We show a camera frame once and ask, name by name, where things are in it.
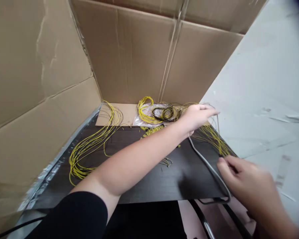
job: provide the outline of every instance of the forearm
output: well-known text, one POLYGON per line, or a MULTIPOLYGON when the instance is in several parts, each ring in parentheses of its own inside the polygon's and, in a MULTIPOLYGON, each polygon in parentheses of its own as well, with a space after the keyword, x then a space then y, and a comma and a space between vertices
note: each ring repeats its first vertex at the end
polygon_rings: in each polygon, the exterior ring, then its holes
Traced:
POLYGON ((119 196, 140 181, 187 136, 178 123, 170 125, 114 154, 91 176, 111 194, 119 196))

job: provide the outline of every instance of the finger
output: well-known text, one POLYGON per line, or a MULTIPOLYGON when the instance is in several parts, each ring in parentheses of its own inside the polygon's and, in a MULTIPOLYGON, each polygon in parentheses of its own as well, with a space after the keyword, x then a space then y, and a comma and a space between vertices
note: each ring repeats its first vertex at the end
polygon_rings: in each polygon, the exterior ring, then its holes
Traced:
POLYGON ((202 114, 206 117, 206 118, 209 118, 211 116, 214 116, 214 115, 218 115, 220 112, 215 110, 215 109, 208 109, 208 110, 203 110, 202 111, 202 114))
POLYGON ((207 106, 207 105, 202 105, 202 104, 196 105, 196 107, 197 107, 199 110, 205 110, 205 109, 208 109, 208 106, 207 106))
POLYGON ((228 155, 225 157, 225 161, 233 166, 239 173, 242 172, 245 167, 246 167, 246 161, 241 159, 241 158, 237 158, 231 155, 228 155))
POLYGON ((223 158, 219 158, 217 167, 226 184, 233 184, 237 181, 237 178, 234 176, 227 162, 223 158))

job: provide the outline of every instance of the person's arm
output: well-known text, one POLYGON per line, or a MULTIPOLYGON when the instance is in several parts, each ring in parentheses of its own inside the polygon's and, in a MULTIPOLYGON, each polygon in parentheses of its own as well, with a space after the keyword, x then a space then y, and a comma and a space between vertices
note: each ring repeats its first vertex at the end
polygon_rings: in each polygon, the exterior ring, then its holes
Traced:
POLYGON ((192 105, 174 124, 143 138, 114 154, 72 191, 87 191, 106 204, 110 219, 120 196, 139 182, 208 117, 218 114, 206 105, 192 105))
POLYGON ((299 238, 299 228, 285 211, 269 172, 233 156, 220 158, 217 166, 231 192, 269 238, 299 238))

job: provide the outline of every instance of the gray cable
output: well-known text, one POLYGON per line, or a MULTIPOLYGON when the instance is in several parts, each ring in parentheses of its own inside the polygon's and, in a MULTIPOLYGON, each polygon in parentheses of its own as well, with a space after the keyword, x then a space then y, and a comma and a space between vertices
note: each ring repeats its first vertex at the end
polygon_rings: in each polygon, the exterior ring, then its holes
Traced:
POLYGON ((206 164, 206 166, 210 169, 210 171, 212 171, 212 173, 222 182, 222 184, 224 185, 226 191, 227 191, 227 195, 228 195, 228 199, 218 202, 218 201, 211 201, 211 202, 202 202, 201 200, 199 200, 202 204, 204 205, 208 205, 208 204, 213 204, 213 203, 220 203, 220 204, 227 204, 230 202, 231 200, 231 195, 229 192, 229 189, 227 187, 227 185, 225 184, 225 182, 223 181, 223 179, 218 175, 218 173, 215 171, 215 169, 210 165, 210 163, 204 158, 203 155, 201 155, 200 152, 198 152, 198 150, 195 148, 193 141, 190 137, 188 137, 190 144, 192 145, 193 150, 200 156, 200 158, 202 159, 202 161, 206 164))

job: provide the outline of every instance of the person's left hand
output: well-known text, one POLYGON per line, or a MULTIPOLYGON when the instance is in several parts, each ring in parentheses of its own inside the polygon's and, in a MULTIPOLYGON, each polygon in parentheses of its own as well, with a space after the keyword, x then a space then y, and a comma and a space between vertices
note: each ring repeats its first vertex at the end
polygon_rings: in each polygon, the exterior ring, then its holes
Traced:
POLYGON ((177 123, 182 124, 181 127, 186 129, 189 137, 194 133, 194 130, 202 126, 209 117, 218 114, 219 112, 209 105, 191 105, 177 123))

